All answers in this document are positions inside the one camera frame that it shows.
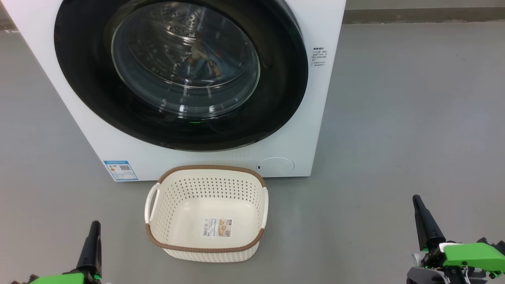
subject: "blue and white sticker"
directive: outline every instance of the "blue and white sticker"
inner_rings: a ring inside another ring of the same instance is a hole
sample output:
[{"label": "blue and white sticker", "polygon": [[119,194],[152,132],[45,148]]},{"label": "blue and white sticker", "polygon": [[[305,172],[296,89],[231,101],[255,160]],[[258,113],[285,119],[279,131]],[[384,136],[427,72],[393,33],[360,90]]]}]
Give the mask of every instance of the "blue and white sticker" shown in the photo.
[{"label": "blue and white sticker", "polygon": [[104,163],[115,180],[138,180],[128,161],[104,161]]}]

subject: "black round door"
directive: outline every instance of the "black round door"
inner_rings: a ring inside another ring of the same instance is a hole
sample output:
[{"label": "black round door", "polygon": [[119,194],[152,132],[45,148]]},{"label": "black round door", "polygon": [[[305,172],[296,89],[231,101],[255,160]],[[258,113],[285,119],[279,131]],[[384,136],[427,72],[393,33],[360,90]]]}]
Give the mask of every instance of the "black round door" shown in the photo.
[{"label": "black round door", "polygon": [[308,78],[299,30],[274,0],[64,0],[55,49],[98,116],[179,150],[266,138],[295,113]]}]

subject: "white plastic basket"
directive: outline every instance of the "white plastic basket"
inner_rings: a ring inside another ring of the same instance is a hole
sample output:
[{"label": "white plastic basket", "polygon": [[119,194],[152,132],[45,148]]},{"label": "white plastic basket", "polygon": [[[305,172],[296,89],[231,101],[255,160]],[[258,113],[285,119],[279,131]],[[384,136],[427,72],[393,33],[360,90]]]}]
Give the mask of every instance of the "white plastic basket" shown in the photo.
[{"label": "white plastic basket", "polygon": [[203,165],[166,172],[147,196],[144,217],[147,236],[173,257],[236,262],[258,249],[267,214],[268,191],[259,174]]}]

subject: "front-loading washing machine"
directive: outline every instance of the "front-loading washing machine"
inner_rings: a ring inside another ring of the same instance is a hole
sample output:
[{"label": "front-loading washing machine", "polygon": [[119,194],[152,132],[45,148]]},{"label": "front-loading washing machine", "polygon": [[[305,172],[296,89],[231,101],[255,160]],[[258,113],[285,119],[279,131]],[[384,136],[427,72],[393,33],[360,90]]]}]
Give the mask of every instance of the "front-loading washing machine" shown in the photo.
[{"label": "front-loading washing machine", "polygon": [[116,181],[309,176],[345,0],[3,0]]}]

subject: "basket label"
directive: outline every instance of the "basket label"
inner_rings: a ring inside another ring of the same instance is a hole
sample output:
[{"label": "basket label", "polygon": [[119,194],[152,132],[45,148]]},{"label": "basket label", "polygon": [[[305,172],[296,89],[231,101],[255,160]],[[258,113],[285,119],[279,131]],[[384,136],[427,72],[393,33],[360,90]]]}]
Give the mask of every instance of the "basket label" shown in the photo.
[{"label": "basket label", "polygon": [[232,219],[223,218],[205,218],[203,236],[222,236],[231,237]]},{"label": "basket label", "polygon": [[104,161],[104,163],[115,180],[138,180],[128,161]]}]

